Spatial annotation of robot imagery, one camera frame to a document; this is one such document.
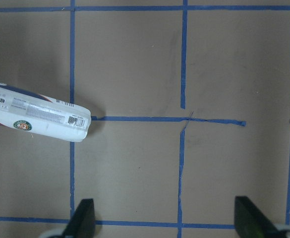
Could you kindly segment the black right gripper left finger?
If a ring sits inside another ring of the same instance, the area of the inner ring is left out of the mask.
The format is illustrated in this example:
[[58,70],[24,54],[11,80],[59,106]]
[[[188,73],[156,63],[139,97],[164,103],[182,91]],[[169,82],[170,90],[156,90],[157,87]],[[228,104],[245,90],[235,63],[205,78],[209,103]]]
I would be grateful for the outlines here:
[[94,201],[82,199],[69,223],[61,234],[62,238],[93,238],[95,234]]

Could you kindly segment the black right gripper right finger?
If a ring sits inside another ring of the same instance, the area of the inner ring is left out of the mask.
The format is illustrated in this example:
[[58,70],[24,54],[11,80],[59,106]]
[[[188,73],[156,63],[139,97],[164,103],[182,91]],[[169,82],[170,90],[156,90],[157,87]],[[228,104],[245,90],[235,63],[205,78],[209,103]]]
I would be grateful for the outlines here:
[[277,238],[278,229],[247,197],[234,199],[234,228],[240,238]]

